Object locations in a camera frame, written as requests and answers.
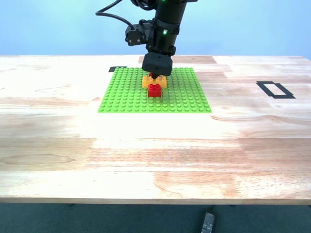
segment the black robotic arm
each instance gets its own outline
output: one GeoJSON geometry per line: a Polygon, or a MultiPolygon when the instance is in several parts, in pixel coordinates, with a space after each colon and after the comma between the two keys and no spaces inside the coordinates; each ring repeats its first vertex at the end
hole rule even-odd
{"type": "Polygon", "coordinates": [[[157,78],[159,74],[169,76],[173,66],[171,56],[175,55],[174,45],[187,2],[197,0],[131,0],[143,10],[156,10],[152,20],[142,19],[139,24],[134,25],[119,16],[104,13],[120,1],[122,0],[96,12],[96,15],[113,17],[128,24],[125,31],[128,45],[146,44],[148,53],[144,57],[142,69],[151,72],[153,78],[157,78]]]}

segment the dark floor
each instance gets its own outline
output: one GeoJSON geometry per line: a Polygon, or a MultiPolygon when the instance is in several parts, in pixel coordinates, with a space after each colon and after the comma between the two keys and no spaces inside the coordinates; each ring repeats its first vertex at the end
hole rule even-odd
{"type": "MultiPolygon", "coordinates": [[[[199,233],[211,206],[0,204],[0,233],[199,233]]],[[[215,206],[216,233],[311,233],[308,206],[215,206]]]]}

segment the wooden tabletop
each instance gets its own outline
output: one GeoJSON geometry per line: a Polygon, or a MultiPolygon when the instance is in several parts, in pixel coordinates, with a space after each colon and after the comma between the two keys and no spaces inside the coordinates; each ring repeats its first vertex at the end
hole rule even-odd
{"type": "Polygon", "coordinates": [[[98,114],[142,58],[0,57],[0,202],[311,204],[309,60],[175,56],[212,114],[98,114]]]}

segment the yellow lego brick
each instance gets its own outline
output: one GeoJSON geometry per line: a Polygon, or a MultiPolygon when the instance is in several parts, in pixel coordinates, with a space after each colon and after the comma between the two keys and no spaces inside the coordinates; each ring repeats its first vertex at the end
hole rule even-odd
{"type": "Polygon", "coordinates": [[[159,76],[155,80],[151,78],[151,76],[145,75],[142,78],[142,88],[148,88],[149,84],[160,84],[161,88],[166,88],[167,87],[167,82],[166,82],[166,77],[165,76],[159,76]]]}

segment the cable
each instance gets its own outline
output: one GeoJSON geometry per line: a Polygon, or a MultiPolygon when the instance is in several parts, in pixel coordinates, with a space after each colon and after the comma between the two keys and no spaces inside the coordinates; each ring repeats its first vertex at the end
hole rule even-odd
{"type": "Polygon", "coordinates": [[[122,0],[116,0],[114,3],[110,4],[109,6],[99,10],[98,12],[95,13],[95,15],[97,16],[106,16],[106,17],[111,17],[111,18],[115,18],[115,19],[118,19],[120,21],[122,21],[123,23],[126,23],[128,26],[131,27],[131,29],[133,30],[134,29],[134,26],[129,22],[127,21],[126,19],[120,17],[120,16],[116,16],[116,15],[113,15],[113,14],[107,14],[107,13],[104,13],[106,10],[109,10],[111,7],[114,7],[115,5],[117,5],[118,3],[120,3],[122,0]]]}
{"type": "Polygon", "coordinates": [[[154,3],[153,5],[151,5],[151,6],[145,6],[144,4],[142,4],[142,3],[140,2],[140,0],[136,0],[137,5],[138,5],[141,9],[143,9],[143,10],[145,10],[145,11],[151,11],[151,10],[153,10],[153,9],[156,7],[156,2],[157,2],[157,1],[155,1],[155,3],[154,3]]]}

